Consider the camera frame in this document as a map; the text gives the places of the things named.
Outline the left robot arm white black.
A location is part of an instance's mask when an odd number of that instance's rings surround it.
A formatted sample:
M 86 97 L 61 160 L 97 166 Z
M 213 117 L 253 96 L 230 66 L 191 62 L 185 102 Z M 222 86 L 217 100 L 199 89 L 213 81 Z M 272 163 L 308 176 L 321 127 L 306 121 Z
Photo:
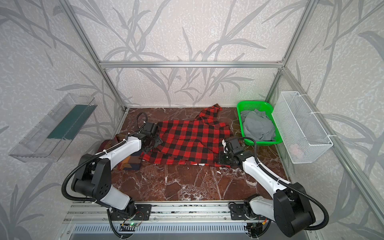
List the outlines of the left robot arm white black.
M 132 215 L 136 212 L 134 200 L 113 187 L 112 170 L 135 153 L 148 153 L 163 141 L 157 134 L 158 125 L 144 123 L 138 131 L 129 134 L 120 143 L 96 155 L 83 156 L 79 167 L 71 175 L 72 191 L 83 195 L 82 201 Z

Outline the red black plaid shirt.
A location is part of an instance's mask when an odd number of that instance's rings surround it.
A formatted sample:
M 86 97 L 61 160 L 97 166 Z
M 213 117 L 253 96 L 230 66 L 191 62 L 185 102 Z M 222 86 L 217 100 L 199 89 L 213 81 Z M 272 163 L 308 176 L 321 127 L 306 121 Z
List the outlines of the red black plaid shirt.
M 158 134 L 163 141 L 155 149 L 140 158 L 152 164 L 161 165 L 202 165 L 225 167 L 219 164 L 222 141 L 232 137 L 226 123 L 217 117 L 223 109 L 218 105 L 205 108 L 195 117 L 187 120 L 168 120 L 158 123 Z

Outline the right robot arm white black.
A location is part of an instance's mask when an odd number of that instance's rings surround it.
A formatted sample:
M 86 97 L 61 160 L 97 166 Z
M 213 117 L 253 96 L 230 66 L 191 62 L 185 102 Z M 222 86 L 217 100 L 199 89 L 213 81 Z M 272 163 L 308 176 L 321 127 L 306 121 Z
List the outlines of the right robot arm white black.
M 244 200 L 240 216 L 249 220 L 265 217 L 277 224 L 287 237 L 306 229 L 316 222 L 310 200 L 300 184 L 291 184 L 275 174 L 257 157 L 257 151 L 245 150 L 239 138 L 222 141 L 219 163 L 238 167 L 257 181 L 271 199 L 252 196 Z

